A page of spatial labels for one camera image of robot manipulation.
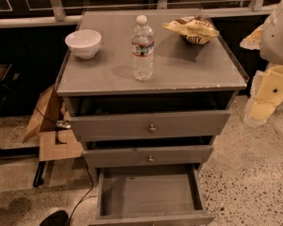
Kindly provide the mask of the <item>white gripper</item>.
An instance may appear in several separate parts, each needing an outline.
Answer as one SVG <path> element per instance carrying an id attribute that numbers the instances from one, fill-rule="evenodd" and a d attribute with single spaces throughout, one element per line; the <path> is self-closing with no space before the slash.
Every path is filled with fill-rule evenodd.
<path id="1" fill-rule="evenodd" d="M 263 26 L 257 27 L 241 41 L 240 47 L 259 49 L 263 59 L 274 63 L 269 64 L 265 72 L 256 72 L 245 107 L 244 123 L 258 127 L 266 123 L 283 102 L 283 0 Z"/>

